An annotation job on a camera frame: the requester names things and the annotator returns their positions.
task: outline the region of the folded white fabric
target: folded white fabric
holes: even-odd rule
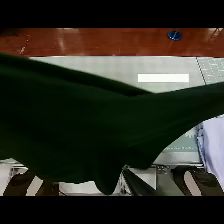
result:
[[[199,125],[198,146],[206,171],[217,177],[224,190],[224,117]]]

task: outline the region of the cloth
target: cloth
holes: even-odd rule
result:
[[[200,124],[198,146],[207,172],[214,174],[224,190],[224,118],[206,120]]]
[[[94,181],[107,195],[124,165],[149,168],[175,139],[224,113],[223,83],[153,94],[3,54],[0,95],[1,159],[46,181]]]

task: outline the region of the green fabric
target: green fabric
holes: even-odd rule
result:
[[[0,94],[2,158],[48,181],[95,181],[104,194],[125,164],[148,168],[183,133],[224,113],[223,83],[152,94],[7,55],[0,55]]]

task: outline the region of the white rectangle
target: white rectangle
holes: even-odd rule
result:
[[[189,82],[189,74],[138,74],[138,82]]]

